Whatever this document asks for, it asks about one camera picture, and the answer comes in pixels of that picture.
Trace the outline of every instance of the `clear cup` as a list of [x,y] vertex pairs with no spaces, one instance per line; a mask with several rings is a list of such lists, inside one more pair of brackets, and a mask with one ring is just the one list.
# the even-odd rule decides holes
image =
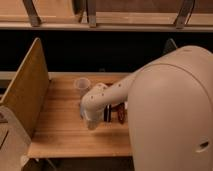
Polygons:
[[82,98],[91,88],[91,81],[86,77],[75,79],[74,88],[77,90],[80,98]]

